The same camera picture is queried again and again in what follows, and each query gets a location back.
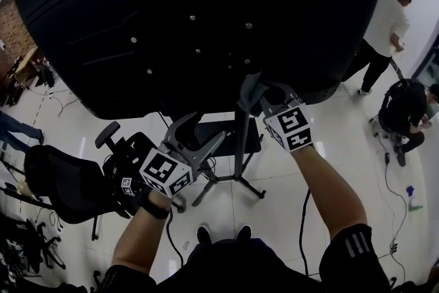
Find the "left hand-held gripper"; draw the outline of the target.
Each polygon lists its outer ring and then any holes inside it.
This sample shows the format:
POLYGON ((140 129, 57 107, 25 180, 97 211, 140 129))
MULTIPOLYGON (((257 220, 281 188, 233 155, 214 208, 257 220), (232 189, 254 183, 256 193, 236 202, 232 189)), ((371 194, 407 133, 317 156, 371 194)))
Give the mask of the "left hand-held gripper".
POLYGON ((139 172, 145 183, 159 193, 174 198, 191 185, 201 173, 201 163, 210 157, 225 139, 221 131, 210 138, 200 149, 195 127, 202 118, 199 111, 174 121, 168 128, 158 149, 152 148, 139 172))

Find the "grey cloth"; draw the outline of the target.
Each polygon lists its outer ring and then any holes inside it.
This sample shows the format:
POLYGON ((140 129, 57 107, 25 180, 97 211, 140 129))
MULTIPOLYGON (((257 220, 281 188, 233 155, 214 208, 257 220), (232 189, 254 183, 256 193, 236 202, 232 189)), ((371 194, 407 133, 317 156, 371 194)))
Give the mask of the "grey cloth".
POLYGON ((246 75, 237 101, 238 107, 245 113, 258 117, 262 113, 261 99, 268 86, 261 79, 261 72, 246 75))

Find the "black TV stand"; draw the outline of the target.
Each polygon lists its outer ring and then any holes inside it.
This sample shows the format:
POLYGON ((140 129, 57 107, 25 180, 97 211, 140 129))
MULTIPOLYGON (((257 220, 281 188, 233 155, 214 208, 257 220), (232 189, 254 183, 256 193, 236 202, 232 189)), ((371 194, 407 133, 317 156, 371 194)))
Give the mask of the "black TV stand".
POLYGON ((213 155, 233 156, 234 170, 230 175, 217 176, 213 171, 213 168, 209 167, 207 162, 203 162, 202 170, 207 177, 208 182, 198 197, 192 202, 193 207, 200 205, 205 195, 207 195, 214 185, 229 180, 240 183, 245 188, 249 189, 257 198, 265 198, 264 190, 259 191, 244 178, 244 172, 251 158, 254 154, 261 151, 261 142, 263 140, 263 135, 259 134, 257 124, 251 116, 252 115, 242 111, 242 109, 236 104, 235 117, 232 121, 212 122, 209 123, 207 127, 202 127, 203 132, 226 132, 226 137, 219 146, 220 151, 214 152, 213 155))

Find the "person's right forearm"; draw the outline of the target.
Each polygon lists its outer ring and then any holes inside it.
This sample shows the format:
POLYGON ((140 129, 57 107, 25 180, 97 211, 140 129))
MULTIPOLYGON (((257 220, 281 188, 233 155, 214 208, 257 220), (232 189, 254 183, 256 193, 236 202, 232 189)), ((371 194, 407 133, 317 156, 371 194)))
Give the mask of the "person's right forearm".
POLYGON ((310 190, 330 238, 346 228, 366 224, 364 206, 353 188, 311 146, 291 153, 310 190))

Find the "person's left forearm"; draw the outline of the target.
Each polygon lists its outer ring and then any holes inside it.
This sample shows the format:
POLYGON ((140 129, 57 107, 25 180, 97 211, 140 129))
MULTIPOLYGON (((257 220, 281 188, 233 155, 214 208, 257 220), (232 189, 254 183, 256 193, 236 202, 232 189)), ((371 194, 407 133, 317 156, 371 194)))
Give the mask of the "person's left forearm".
POLYGON ((140 207, 120 237, 112 265, 149 274, 161 241, 166 219, 158 219, 140 207))

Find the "black electronic equipment bundle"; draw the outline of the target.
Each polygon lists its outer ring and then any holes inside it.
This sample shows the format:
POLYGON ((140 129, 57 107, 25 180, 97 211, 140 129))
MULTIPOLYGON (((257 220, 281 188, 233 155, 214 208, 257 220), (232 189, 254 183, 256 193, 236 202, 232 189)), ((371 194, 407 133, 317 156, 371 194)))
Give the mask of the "black electronic equipment bundle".
POLYGON ((109 189, 129 215, 134 215, 139 203, 151 191, 140 168, 151 149, 156 145, 142 132, 133 134, 127 140, 120 139, 117 153, 104 162, 104 175, 108 178, 109 189))

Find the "black wristband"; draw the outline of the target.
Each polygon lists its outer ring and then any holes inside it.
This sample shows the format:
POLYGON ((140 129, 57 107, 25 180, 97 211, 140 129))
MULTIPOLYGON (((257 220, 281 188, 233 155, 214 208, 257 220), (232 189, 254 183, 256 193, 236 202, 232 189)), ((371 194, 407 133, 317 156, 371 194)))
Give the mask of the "black wristband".
POLYGON ((169 209, 164 209, 157 206, 149 200, 148 197, 143 197, 140 201, 140 207, 142 207, 146 212, 155 217, 158 220, 166 220, 170 214, 169 209))

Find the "small wheeled stool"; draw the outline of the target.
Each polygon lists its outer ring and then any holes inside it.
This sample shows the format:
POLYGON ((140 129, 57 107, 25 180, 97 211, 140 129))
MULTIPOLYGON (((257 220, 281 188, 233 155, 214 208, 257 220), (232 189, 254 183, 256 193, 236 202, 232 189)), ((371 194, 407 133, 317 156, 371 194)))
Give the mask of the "small wheeled stool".
POLYGON ((384 139, 389 139, 392 131, 385 125, 379 115, 368 120, 370 127, 372 128, 373 137, 383 137, 384 139))

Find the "black mesh office chair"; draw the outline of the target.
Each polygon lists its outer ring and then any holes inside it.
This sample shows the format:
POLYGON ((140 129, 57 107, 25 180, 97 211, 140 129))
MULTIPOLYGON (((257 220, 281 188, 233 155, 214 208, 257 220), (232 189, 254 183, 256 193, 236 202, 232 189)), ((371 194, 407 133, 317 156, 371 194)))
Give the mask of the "black mesh office chair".
MULTIPOLYGON (((118 122, 111 122, 95 140, 96 148, 107 146, 117 153, 112 136, 118 122)), ((103 165, 66 154, 50 145, 35 145, 25 155, 25 179, 32 193, 47 197, 57 215, 68 224, 79 224, 115 212, 130 218, 112 191, 103 165)))

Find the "large black television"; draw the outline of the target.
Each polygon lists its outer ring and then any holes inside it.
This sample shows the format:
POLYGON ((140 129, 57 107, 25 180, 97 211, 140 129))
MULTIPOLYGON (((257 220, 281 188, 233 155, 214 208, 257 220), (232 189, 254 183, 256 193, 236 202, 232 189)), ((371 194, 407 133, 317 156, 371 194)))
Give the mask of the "large black television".
POLYGON ((233 110, 247 75, 308 104, 340 84, 377 0, 16 0, 54 71, 100 119, 233 110))

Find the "dark glass door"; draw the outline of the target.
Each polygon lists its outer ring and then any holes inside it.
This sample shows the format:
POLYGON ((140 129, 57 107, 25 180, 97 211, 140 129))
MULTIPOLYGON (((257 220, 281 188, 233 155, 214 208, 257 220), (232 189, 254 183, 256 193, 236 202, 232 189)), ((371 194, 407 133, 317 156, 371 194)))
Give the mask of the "dark glass door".
POLYGON ((439 34, 423 61, 415 70, 412 78, 427 86, 432 83, 439 83, 439 34))

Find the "blue and green spray bottle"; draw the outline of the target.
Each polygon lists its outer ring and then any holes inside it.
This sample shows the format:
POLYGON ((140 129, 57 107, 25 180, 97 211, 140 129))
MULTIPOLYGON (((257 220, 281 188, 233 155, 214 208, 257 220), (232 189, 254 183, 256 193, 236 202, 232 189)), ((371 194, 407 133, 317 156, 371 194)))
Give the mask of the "blue and green spray bottle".
POLYGON ((409 212, 415 212, 415 211, 418 211, 418 210, 423 208, 423 205, 421 205, 419 203, 419 201, 417 201, 417 199, 414 195, 414 191, 415 191, 415 188, 412 185, 409 185, 406 188, 406 192, 408 195, 407 209, 409 212))

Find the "beige box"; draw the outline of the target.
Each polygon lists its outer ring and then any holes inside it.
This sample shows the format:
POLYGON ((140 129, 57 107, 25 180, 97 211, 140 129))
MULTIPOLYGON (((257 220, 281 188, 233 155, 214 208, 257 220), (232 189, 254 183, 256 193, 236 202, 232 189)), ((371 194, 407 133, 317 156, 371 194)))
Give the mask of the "beige box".
POLYGON ((32 191, 30 190, 30 188, 28 187, 28 184, 26 182, 25 179, 20 180, 17 183, 17 192, 20 193, 22 196, 31 198, 33 196, 32 191))

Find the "small wooden table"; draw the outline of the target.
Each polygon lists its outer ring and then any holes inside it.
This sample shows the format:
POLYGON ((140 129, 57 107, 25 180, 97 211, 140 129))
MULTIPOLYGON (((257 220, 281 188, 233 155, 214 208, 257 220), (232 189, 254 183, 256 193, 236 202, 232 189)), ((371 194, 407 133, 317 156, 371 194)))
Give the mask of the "small wooden table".
POLYGON ((16 82, 24 89, 38 76, 44 65, 44 55, 38 47, 31 48, 13 73, 16 82))

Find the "black swivel chair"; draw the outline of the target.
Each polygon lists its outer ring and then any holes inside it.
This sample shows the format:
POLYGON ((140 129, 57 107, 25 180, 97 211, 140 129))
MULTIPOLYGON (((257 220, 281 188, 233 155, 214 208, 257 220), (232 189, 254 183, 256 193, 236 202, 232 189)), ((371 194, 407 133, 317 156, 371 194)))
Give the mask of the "black swivel chair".
POLYGON ((55 253, 55 246, 61 242, 59 236, 47 239, 44 234, 46 224, 34 226, 30 220, 17 220, 0 212, 0 253, 7 264, 13 265, 19 272, 40 272, 44 263, 48 269, 57 265, 62 270, 65 264, 55 253))

